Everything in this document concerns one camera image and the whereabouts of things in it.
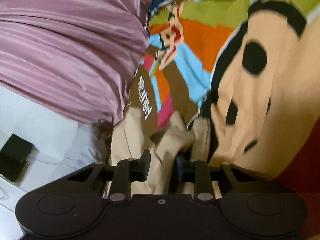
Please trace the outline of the black wall box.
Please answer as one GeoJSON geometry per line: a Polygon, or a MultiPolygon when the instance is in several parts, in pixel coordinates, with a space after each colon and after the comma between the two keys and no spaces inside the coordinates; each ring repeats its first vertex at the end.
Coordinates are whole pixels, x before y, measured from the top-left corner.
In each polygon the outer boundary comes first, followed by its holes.
{"type": "Polygon", "coordinates": [[[1,175],[9,181],[16,182],[32,149],[32,143],[12,134],[1,148],[1,175]]]}

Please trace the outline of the grey pillow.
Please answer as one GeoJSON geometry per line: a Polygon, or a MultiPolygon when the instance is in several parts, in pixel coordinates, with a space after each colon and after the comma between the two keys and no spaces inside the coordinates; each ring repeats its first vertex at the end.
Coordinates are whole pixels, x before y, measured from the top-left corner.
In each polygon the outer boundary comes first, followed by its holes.
{"type": "Polygon", "coordinates": [[[52,182],[95,162],[107,163],[110,155],[112,126],[97,121],[78,128],[74,141],[50,175],[52,182]]]}

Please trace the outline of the tan Champion jacket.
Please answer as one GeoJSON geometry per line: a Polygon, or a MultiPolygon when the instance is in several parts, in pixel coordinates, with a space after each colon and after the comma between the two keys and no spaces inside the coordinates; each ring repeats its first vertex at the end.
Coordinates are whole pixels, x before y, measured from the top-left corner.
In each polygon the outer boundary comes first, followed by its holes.
{"type": "Polygon", "coordinates": [[[174,112],[164,129],[152,138],[143,128],[143,112],[131,107],[114,128],[111,143],[112,165],[123,159],[139,159],[144,150],[151,152],[151,165],[145,182],[134,182],[132,194],[166,194],[172,167],[178,152],[191,150],[191,159],[206,161],[210,148],[210,121],[194,119],[187,130],[178,112],[174,112]]]}

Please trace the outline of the brown patterned bed sheet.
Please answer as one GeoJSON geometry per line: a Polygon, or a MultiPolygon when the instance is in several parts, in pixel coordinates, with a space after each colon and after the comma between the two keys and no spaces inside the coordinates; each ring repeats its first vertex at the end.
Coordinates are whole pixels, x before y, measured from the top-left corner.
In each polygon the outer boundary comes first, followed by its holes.
{"type": "Polygon", "coordinates": [[[210,121],[207,162],[275,178],[319,122],[319,0],[169,0],[130,88],[152,138],[210,121]]]}

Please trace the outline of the pink curtain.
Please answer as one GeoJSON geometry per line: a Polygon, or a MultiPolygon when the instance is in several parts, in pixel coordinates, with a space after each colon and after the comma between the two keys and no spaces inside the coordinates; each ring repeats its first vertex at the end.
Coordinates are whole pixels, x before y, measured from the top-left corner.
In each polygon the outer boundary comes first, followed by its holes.
{"type": "Polygon", "coordinates": [[[1,85],[80,123],[123,116],[151,0],[1,0],[1,85]]]}

